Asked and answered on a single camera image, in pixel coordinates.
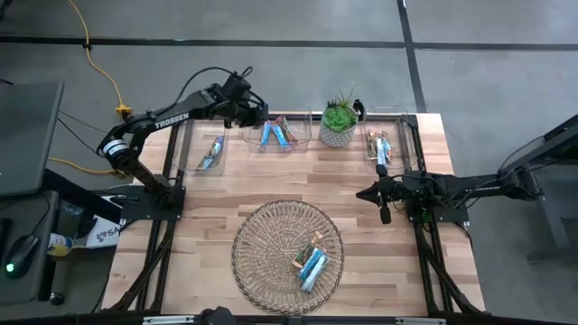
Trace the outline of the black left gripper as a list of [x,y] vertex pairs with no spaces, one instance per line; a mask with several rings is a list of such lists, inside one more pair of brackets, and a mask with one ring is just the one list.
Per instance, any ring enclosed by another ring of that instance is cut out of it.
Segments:
[[251,96],[243,96],[241,98],[224,97],[226,102],[223,108],[224,127],[230,129],[233,125],[238,127],[253,128],[262,127],[268,121],[269,105],[267,103],[261,104]]

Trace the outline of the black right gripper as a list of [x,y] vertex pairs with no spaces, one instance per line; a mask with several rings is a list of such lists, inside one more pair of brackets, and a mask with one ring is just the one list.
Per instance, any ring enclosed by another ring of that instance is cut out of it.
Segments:
[[376,166],[378,181],[374,182],[365,190],[356,193],[356,198],[365,200],[379,206],[380,220],[384,225],[391,223],[391,211],[388,203],[403,200],[405,197],[405,187],[403,183],[395,180],[394,176],[389,176],[387,167],[383,164]]

